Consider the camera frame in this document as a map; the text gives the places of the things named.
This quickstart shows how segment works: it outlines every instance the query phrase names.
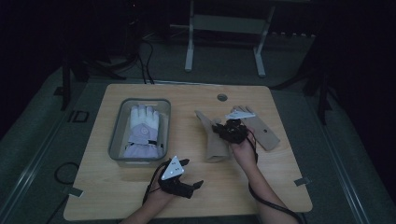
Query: floor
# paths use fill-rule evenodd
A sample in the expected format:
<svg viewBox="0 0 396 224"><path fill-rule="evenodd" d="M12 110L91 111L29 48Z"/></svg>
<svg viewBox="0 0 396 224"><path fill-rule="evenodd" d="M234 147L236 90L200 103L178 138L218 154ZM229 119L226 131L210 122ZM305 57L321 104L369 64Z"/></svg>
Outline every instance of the floor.
<svg viewBox="0 0 396 224"><path fill-rule="evenodd" d="M256 73L251 42L240 44L244 41L223 36L216 36L215 40L210 37L213 34L205 33L197 34L193 68L186 73L187 32L185 29L173 32L169 41L147 34L145 40L149 44L143 43L140 49L143 68L148 67L156 84L271 87L296 74L314 38L270 35L262 54L267 77L261 78ZM47 79L1 142L2 223L73 223L63 219L62 190L66 184L56 181L54 175L64 182L73 182L76 167L63 164L79 164L106 86L116 82L143 83L141 68L142 64L135 63L116 71L127 77L123 81L104 77L94 70L87 83L73 80L72 102L65 111L60 110L62 98L53 95L62 85L61 70ZM314 206L304 214L306 223L394 223L394 203L343 108L329 97L332 110L326 112L327 125L322 125L316 115L318 96L304 96L303 86L304 80L272 94L302 175L311 180L306 186ZM73 120L73 111L89 113L87 121ZM252 215L154 219L150 223L259 223L259 220Z"/></svg>

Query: hand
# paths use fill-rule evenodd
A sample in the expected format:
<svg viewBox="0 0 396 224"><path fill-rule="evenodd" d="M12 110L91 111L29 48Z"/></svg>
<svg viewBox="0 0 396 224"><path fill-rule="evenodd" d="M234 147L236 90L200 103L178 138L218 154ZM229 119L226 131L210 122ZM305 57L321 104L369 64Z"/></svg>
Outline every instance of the hand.
<svg viewBox="0 0 396 224"><path fill-rule="evenodd" d="M175 195L166 193L163 191L160 187L160 184L158 183L158 178L160 176L160 173L162 172L163 168L158 171L156 174L150 193L148 194L148 198L146 200L146 203L158 203L162 202L163 204L169 203L173 198L175 198Z"/></svg>
<svg viewBox="0 0 396 224"><path fill-rule="evenodd" d="M254 130L249 127L247 127L247 129L250 130L247 138L254 144ZM245 173L257 168L254 148L252 148L247 139L240 144L231 143L230 148L233 150L235 160L242 167Z"/></svg>

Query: wooden table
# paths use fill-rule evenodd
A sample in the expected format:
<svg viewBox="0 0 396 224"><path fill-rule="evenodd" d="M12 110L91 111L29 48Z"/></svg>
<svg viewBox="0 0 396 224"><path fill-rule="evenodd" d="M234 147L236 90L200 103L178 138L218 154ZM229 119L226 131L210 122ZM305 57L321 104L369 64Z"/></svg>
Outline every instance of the wooden table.
<svg viewBox="0 0 396 224"><path fill-rule="evenodd" d="M221 102L218 94L228 96ZM121 168L107 154L120 104L127 98L165 98L171 102L168 157L190 159L182 181L204 180L191 199L175 198L158 217L209 217L257 213L248 192L248 181L233 158L205 162L206 133L194 110L208 118L224 118L233 105L249 105L279 137L279 145L266 152L258 144L258 165L287 207L295 212L312 209L305 185L286 136L271 92L266 87L213 85L111 84L94 123L91 137L79 166L74 188L84 190L69 197L67 220L117 219L130 215L141 203L155 168Z"/></svg>

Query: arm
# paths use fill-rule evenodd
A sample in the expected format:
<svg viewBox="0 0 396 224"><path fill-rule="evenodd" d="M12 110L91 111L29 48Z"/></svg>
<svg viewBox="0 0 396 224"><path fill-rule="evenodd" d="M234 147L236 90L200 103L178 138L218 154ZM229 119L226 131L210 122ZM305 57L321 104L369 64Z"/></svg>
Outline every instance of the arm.
<svg viewBox="0 0 396 224"><path fill-rule="evenodd" d="M158 176L153 181L151 193L148 195L146 202L130 216L125 218L121 224L146 224L159 214L165 206L175 197L161 189L158 184Z"/></svg>
<svg viewBox="0 0 396 224"><path fill-rule="evenodd" d="M251 142L254 141L252 133L250 133L247 138L249 138ZM247 175L248 182L254 192L265 201L287 208L262 175L262 172L256 164L254 151L248 140L245 140L239 145L230 144L230 147L233 150L236 161ZM257 206L263 223L298 223L294 217L272 207L259 202L257 202Z"/></svg>

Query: metal stand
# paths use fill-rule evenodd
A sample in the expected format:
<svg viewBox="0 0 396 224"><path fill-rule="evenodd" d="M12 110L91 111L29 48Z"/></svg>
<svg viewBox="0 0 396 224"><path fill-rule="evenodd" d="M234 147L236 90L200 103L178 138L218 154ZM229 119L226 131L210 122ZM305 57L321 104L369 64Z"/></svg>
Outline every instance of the metal stand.
<svg viewBox="0 0 396 224"><path fill-rule="evenodd" d="M194 30L210 30L261 35L259 44L257 47L253 48L253 53L256 60L257 73L259 77L265 77L265 70L262 62L262 48L265 37L268 35L268 29L274 15L274 11L275 7L271 7L266 20L199 15L194 14L194 0L190 0L189 45L187 47L186 64L184 67L185 71L190 72L192 70Z"/></svg>

